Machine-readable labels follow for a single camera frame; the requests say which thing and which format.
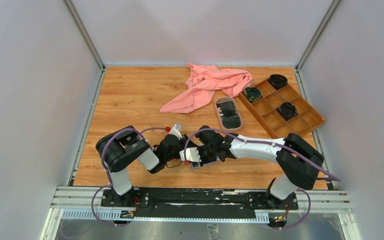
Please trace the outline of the pink card holder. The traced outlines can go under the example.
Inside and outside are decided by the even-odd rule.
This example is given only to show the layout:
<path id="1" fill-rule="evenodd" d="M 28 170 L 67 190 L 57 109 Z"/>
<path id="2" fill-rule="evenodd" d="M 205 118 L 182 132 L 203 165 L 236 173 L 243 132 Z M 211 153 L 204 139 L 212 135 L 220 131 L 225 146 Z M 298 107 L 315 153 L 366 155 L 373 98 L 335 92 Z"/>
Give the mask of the pink card holder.
<path id="1" fill-rule="evenodd" d="M 191 169 L 199 169 L 199 168 L 202 168 L 202 167 L 208 167 L 212 164 L 215 164 L 217 163 L 218 161 L 212 161 L 212 162 L 190 162 L 190 165 L 191 165 Z"/>

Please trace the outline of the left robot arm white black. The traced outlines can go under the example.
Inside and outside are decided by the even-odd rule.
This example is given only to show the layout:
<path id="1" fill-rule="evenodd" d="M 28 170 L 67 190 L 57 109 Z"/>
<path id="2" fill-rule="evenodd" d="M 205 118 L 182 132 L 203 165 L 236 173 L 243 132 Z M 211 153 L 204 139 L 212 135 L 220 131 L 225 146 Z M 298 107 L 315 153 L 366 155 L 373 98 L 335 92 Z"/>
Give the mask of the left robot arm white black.
<path id="1" fill-rule="evenodd" d="M 101 163 L 108 176 L 114 200 L 120 206 L 129 206 L 133 201 L 132 182 L 128 166 L 135 160 L 151 174 L 168 166 L 172 160 L 180 160 L 188 136 L 180 132 L 181 125 L 165 129 L 168 134 L 159 144 L 151 146 L 132 125 L 102 137 L 95 145 Z"/>

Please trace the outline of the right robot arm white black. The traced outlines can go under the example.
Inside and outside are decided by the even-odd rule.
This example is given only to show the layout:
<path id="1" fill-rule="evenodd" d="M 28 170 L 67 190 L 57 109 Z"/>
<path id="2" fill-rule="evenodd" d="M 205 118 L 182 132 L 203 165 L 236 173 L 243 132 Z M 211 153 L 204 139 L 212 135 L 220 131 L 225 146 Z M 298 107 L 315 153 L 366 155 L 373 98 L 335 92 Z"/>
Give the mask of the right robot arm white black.
<path id="1" fill-rule="evenodd" d="M 216 159 L 251 158 L 280 166 L 282 174 L 267 188 L 265 201 L 278 209 L 298 189 L 311 190 L 319 176 L 324 156 L 296 133 L 287 137 L 264 139 L 202 126 L 196 137 L 202 144 L 191 151 L 193 160 L 203 163 Z"/>

